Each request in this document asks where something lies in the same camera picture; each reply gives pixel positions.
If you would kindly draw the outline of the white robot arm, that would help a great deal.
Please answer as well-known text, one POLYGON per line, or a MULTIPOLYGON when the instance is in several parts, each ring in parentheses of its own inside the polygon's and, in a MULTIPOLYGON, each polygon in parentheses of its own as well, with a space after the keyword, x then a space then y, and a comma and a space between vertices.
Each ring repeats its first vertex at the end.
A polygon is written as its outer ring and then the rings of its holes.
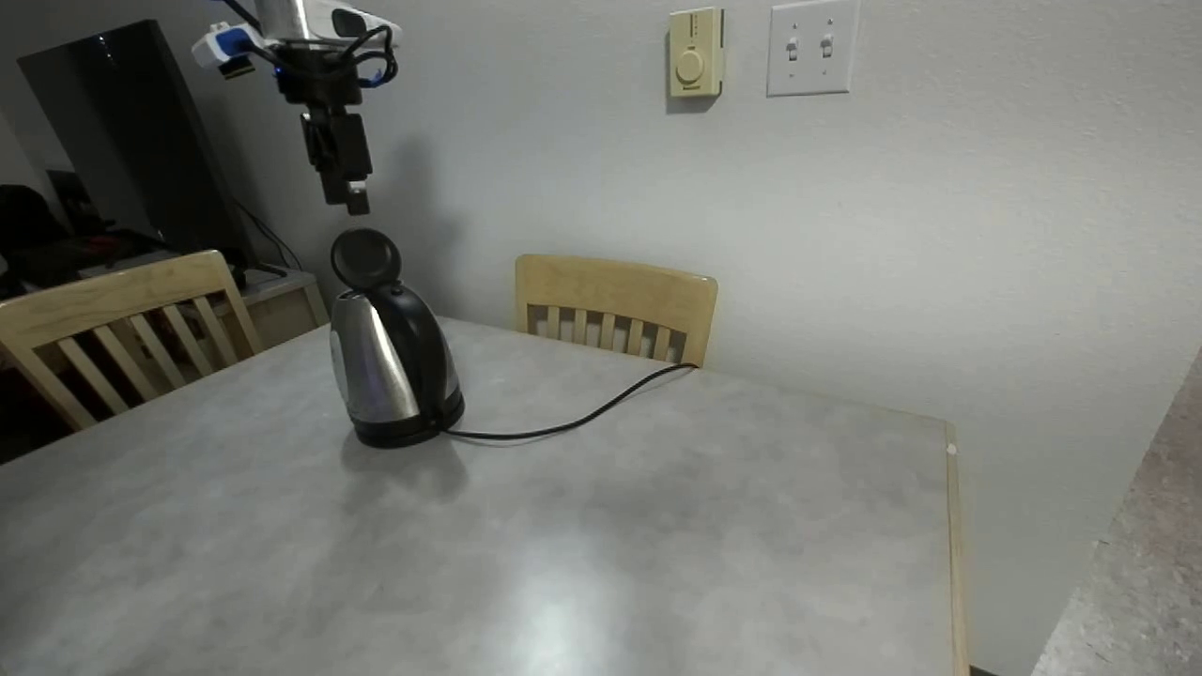
POLYGON ((351 0, 261 0, 261 35, 283 99, 301 107, 323 200, 364 213, 371 152, 360 102, 404 70, 400 25, 351 0))

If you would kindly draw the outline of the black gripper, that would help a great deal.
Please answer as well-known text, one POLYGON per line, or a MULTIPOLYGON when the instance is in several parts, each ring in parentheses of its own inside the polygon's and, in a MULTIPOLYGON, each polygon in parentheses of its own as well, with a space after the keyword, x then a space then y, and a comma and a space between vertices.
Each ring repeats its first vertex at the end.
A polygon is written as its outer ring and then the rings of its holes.
POLYGON ((301 107, 310 161, 326 184, 326 200, 351 200, 351 213, 370 213, 370 139, 359 117, 360 82, 341 44, 326 41, 283 41, 277 91, 301 107))

